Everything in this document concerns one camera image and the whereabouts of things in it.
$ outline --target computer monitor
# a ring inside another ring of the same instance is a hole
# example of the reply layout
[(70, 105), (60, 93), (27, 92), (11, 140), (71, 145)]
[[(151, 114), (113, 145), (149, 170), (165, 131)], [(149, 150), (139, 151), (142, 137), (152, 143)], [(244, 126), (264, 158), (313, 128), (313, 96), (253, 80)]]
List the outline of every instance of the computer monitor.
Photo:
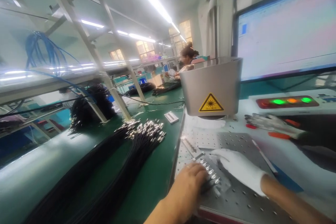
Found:
[(264, 0), (237, 13), (242, 81), (336, 69), (336, 0)]

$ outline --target perforated metal plate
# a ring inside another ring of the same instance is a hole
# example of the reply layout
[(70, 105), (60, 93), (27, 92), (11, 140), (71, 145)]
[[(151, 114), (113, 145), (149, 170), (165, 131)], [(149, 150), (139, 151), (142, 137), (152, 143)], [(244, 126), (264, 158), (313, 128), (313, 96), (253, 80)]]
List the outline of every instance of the perforated metal plate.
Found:
[[(182, 135), (193, 139), (199, 149), (204, 151), (207, 156), (212, 150), (220, 148), (238, 151), (270, 176), (273, 176), (248, 134), (217, 133), (189, 127), (183, 130)], [(192, 162), (192, 157), (184, 144), (181, 143), (175, 176), (185, 164), (190, 162)], [(214, 194), (203, 195), (200, 209), (242, 223), (293, 223), (289, 215), (274, 202), (255, 194), (228, 173), (221, 164), (217, 165), (229, 179), (231, 187), (226, 192), (221, 193), (219, 198), (216, 198)]]

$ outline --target white glove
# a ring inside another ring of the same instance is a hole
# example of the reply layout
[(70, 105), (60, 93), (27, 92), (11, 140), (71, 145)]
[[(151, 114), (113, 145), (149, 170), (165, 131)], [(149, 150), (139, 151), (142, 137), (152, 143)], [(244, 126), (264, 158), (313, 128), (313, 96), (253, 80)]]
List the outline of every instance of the white glove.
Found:
[(275, 115), (268, 114), (267, 116), (259, 115), (253, 113), (252, 116), (245, 115), (245, 120), (258, 128), (265, 130), (276, 131), (279, 133), (284, 133), (290, 137), (297, 139), (298, 136), (303, 133), (303, 130), (294, 128), (288, 125), (286, 122), (276, 117)]
[(261, 190), (261, 178), (266, 172), (255, 166), (243, 154), (229, 149), (217, 149), (211, 152), (216, 155), (223, 167), (241, 183), (260, 196), (266, 196)]

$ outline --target laser warning sign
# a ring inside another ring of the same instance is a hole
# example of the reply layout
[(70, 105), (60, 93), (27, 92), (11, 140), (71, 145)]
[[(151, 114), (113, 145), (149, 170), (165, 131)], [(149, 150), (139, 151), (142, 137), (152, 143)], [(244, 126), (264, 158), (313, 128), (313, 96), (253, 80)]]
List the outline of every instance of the laser warning sign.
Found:
[(199, 109), (199, 112), (215, 112), (215, 111), (223, 111), (223, 107), (217, 99), (214, 97), (213, 94), (209, 94), (208, 97), (205, 99), (203, 105)]

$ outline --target cable bundle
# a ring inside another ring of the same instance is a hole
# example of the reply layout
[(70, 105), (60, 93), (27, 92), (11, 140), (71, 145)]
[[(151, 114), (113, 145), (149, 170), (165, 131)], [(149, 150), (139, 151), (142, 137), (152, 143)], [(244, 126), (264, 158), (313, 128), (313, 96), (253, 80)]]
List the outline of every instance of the cable bundle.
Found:
[(73, 57), (70, 53), (64, 51), (62, 48), (57, 46), (54, 42), (47, 38), (47, 36), (40, 31), (33, 31), (33, 34), (30, 34), (26, 39), (26, 53), (28, 56), (26, 69), (29, 69), (29, 66), (37, 67), (38, 65), (47, 65), (53, 67), (60, 67), (61, 62), (64, 65), (67, 65), (67, 60), (63, 54), (70, 55), (78, 63), (79, 61)]
[(161, 95), (176, 88), (181, 87), (181, 82), (165, 82), (153, 90), (152, 95)]
[(103, 224), (116, 215), (145, 161), (165, 137), (163, 123), (158, 122), (147, 121), (131, 132), (131, 150), (116, 179), (67, 224)]
[[(152, 91), (153, 89), (155, 89), (156, 85), (152, 82), (146, 82), (146, 83), (140, 84), (140, 88), (145, 93), (145, 92)], [(125, 95), (127, 96), (132, 96), (132, 95), (137, 95), (137, 94), (138, 94), (138, 91), (136, 89), (128, 90), (125, 93)]]
[[(96, 101), (96, 105), (107, 120), (116, 113), (112, 108), (112, 103), (108, 100), (108, 90), (102, 84), (96, 84), (87, 89), (89, 95)], [(92, 125), (93, 122), (100, 122), (100, 119), (85, 99), (76, 100), (70, 113), (70, 130), (73, 132)]]
[(59, 211), (66, 208), (67, 203), (79, 192), (95, 169), (125, 142), (125, 138), (130, 136), (138, 122), (131, 120), (122, 125), (113, 135), (105, 138), (86, 154), (44, 196), (24, 224), (54, 223)]

